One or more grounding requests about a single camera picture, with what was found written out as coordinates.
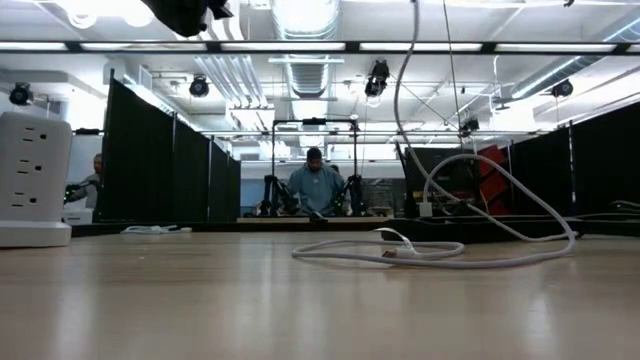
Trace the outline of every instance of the power strip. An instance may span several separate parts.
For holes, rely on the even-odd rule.
[[[0,115],[0,247],[69,244],[61,219],[71,136],[63,121]]]

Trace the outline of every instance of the air duct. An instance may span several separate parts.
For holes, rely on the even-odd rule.
[[[280,40],[335,40],[338,35],[340,0],[272,0],[271,8],[276,35]],[[289,58],[328,59],[328,55],[288,55]],[[331,78],[329,64],[286,64],[286,75],[292,98],[305,99],[292,103],[295,118],[322,117],[328,104]]]
[[[604,42],[638,42],[640,41],[640,17],[635,14],[609,27],[610,34]],[[604,59],[605,56],[563,56],[534,75],[519,82],[511,88],[512,100],[520,100],[548,89],[562,80],[584,70],[585,68]]]

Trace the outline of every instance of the man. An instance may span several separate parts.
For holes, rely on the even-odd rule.
[[[98,202],[98,188],[96,184],[102,182],[102,154],[96,154],[93,158],[93,170],[92,175],[87,176],[80,185],[80,189],[76,190],[69,198],[69,202],[74,202],[87,198],[86,207],[94,209]]]
[[[291,195],[300,195],[303,213],[326,216],[333,215],[331,201],[344,187],[344,180],[333,169],[322,166],[322,152],[313,147],[307,151],[307,162],[291,174],[287,187]]]

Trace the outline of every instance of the power cord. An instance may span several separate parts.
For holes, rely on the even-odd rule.
[[[565,231],[565,233],[564,234],[560,234],[560,235],[545,236],[545,237],[541,237],[541,238],[531,238],[531,237],[525,236],[525,235],[517,232],[516,230],[510,228],[509,226],[499,222],[494,217],[492,217],[491,215],[483,212],[482,210],[478,209],[477,207],[473,206],[472,204],[467,204],[466,205],[469,209],[471,209],[472,211],[474,211],[475,213],[477,213],[477,214],[479,214],[481,216],[484,216],[490,222],[492,222],[492,223],[496,224],[497,226],[503,228],[504,230],[506,230],[507,232],[515,235],[516,237],[520,238],[521,240],[530,241],[530,242],[544,242],[544,241],[568,238],[569,239],[569,243],[567,244],[567,246],[564,249],[561,249],[561,250],[551,251],[551,252],[547,252],[547,253],[533,254],[533,255],[528,255],[528,256],[514,258],[514,259],[501,259],[501,260],[488,260],[488,261],[443,261],[443,260],[438,260],[438,259],[443,259],[443,258],[446,258],[446,257],[451,257],[451,256],[456,256],[456,255],[462,254],[463,251],[464,251],[464,245],[459,243],[459,242],[428,242],[428,243],[420,243],[420,244],[414,245],[414,244],[411,243],[411,241],[406,236],[400,234],[399,232],[397,232],[397,231],[395,231],[393,229],[389,229],[389,228],[382,228],[382,229],[377,229],[376,231],[385,231],[385,232],[394,233],[402,241],[331,240],[331,241],[324,241],[324,242],[321,242],[321,243],[318,243],[318,244],[313,244],[313,245],[308,245],[308,246],[303,246],[303,247],[297,248],[297,249],[293,250],[291,255],[293,257],[295,257],[295,258],[334,258],[334,259],[362,260],[362,261],[369,261],[369,262],[375,262],[375,263],[382,263],[382,264],[389,264],[389,265],[403,265],[403,266],[427,266],[427,267],[451,268],[451,269],[488,269],[488,268],[505,268],[505,267],[513,267],[513,266],[521,266],[521,265],[533,264],[533,263],[537,263],[537,262],[540,262],[540,261],[549,260],[549,259],[555,259],[555,258],[559,258],[559,257],[562,257],[562,256],[566,256],[566,255],[572,254],[573,253],[573,249],[575,247],[576,239],[575,239],[575,233],[571,230],[571,227],[569,227],[569,224],[551,206],[549,206],[542,199],[540,199],[538,196],[536,196],[534,193],[532,193],[522,183],[520,183],[517,179],[515,179],[513,176],[511,176],[511,174],[509,174],[509,172],[507,172],[505,169],[503,169],[500,165],[496,164],[492,160],[490,160],[490,159],[488,159],[488,158],[486,158],[484,156],[475,155],[475,154],[459,154],[459,155],[455,155],[455,156],[452,156],[450,158],[447,158],[447,159],[443,160],[440,164],[438,164],[433,169],[433,172],[431,174],[429,174],[424,169],[424,166],[422,166],[422,164],[420,163],[420,161],[418,159],[418,156],[416,155],[413,147],[411,146],[411,142],[409,141],[406,133],[404,132],[404,129],[402,127],[402,123],[400,121],[399,110],[398,110],[398,100],[399,100],[402,77],[404,76],[404,72],[406,70],[407,64],[409,63],[409,60],[411,59],[411,55],[413,54],[415,43],[418,40],[418,32],[419,32],[419,28],[420,28],[420,11],[419,10],[420,10],[419,1],[418,0],[413,0],[413,14],[414,14],[414,17],[413,17],[413,20],[414,20],[413,37],[412,37],[412,41],[411,41],[411,46],[409,47],[409,50],[407,51],[407,55],[406,55],[406,57],[404,59],[404,62],[402,63],[402,66],[400,67],[400,72],[398,74],[398,80],[396,81],[395,96],[394,96],[394,100],[393,100],[393,111],[394,111],[394,116],[395,116],[396,124],[398,126],[399,133],[403,137],[404,141],[407,143],[407,148],[409,149],[409,153],[413,157],[413,160],[416,163],[416,165],[418,166],[418,169],[420,170],[420,172],[426,178],[426,182],[425,182],[425,185],[424,185],[425,187],[424,187],[424,192],[423,193],[424,194],[428,193],[428,187],[429,187],[429,184],[431,183],[431,184],[433,184],[433,187],[437,191],[439,191],[440,193],[442,193],[443,195],[445,195],[449,199],[451,199],[453,201],[457,201],[457,202],[461,201],[461,199],[455,197],[454,195],[452,195],[449,192],[447,192],[446,190],[444,190],[440,185],[438,185],[435,181],[433,181],[432,178],[435,176],[435,174],[440,169],[442,169],[443,166],[445,166],[446,164],[448,164],[450,162],[453,162],[453,161],[458,161],[458,160],[463,160],[463,159],[474,159],[474,160],[484,161],[485,163],[487,163],[487,164],[491,165],[492,167],[494,167],[498,172],[500,172],[506,178],[511,180],[516,187],[520,188],[520,190],[522,190],[525,194],[527,194],[531,199],[533,199],[540,206],[542,206],[545,210],[547,210],[551,214],[551,216],[553,216],[560,223],[560,225],[562,226],[562,229]],[[322,248],[329,247],[329,246],[345,245],[345,244],[350,244],[350,245],[402,245],[402,246],[398,247],[398,248],[396,248],[394,250],[389,250],[389,251],[385,252],[384,254],[382,254],[382,256],[346,254],[346,253],[337,253],[337,252],[312,252],[314,250],[322,249]],[[437,251],[437,252],[421,253],[421,252],[418,252],[415,249],[415,247],[434,247],[434,248],[439,248],[439,249],[443,249],[444,248],[445,250],[444,251]]]

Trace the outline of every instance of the black curtain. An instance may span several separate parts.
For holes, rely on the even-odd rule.
[[[240,162],[229,157],[227,169],[227,221],[236,222],[240,216]]]
[[[111,80],[100,221],[171,220],[173,118]]]
[[[229,155],[211,142],[211,174],[209,190],[209,221],[229,221]]]
[[[640,104],[573,126],[578,211],[605,212],[616,200],[640,203]]]
[[[513,176],[561,215],[572,213],[569,130],[538,136],[511,148]],[[547,214],[518,188],[515,207],[521,215]]]
[[[173,220],[206,222],[210,140],[175,121],[173,143]]]

